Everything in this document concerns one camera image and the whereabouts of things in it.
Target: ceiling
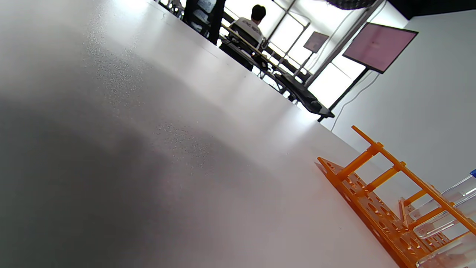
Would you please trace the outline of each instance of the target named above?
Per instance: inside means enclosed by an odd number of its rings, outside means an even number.
[[[414,16],[433,15],[476,9],[473,0],[389,0],[408,20]]]

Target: monitor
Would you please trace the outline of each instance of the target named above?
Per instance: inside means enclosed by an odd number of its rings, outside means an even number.
[[[417,34],[416,31],[367,23],[343,56],[384,73]]]
[[[304,44],[304,48],[317,53],[328,38],[329,36],[315,31]]]

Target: white t-shirt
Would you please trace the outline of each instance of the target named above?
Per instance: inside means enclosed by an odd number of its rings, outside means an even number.
[[[258,46],[261,44],[263,41],[263,34],[261,33],[261,30],[259,29],[258,25],[246,18],[239,18],[236,21],[234,21],[231,25],[236,24],[240,28],[242,28],[245,32],[247,32],[253,39],[258,41]]]

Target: white wall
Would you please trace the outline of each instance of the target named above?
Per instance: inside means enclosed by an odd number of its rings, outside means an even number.
[[[420,34],[389,70],[345,107],[334,133],[358,151],[368,147],[356,125],[423,180],[445,190],[476,168],[476,11],[413,18]],[[372,73],[334,110],[352,99]],[[334,119],[322,124],[331,128]],[[383,157],[374,161],[382,169]],[[394,183],[409,196],[418,188],[404,176]]]

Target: black pole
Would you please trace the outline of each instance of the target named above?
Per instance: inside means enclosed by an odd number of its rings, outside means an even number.
[[[352,82],[352,84],[350,84],[350,86],[344,91],[344,93],[342,93],[342,95],[329,107],[330,111],[332,111],[337,106],[337,104],[339,104],[339,102],[342,101],[342,99],[347,95],[347,93],[349,93],[352,90],[352,88],[355,87],[355,85],[362,79],[362,77],[364,77],[364,75],[368,71],[370,71],[370,69],[365,68],[365,70],[363,70],[358,75],[358,77]],[[324,118],[326,118],[326,117],[321,116],[317,121],[321,122]]]

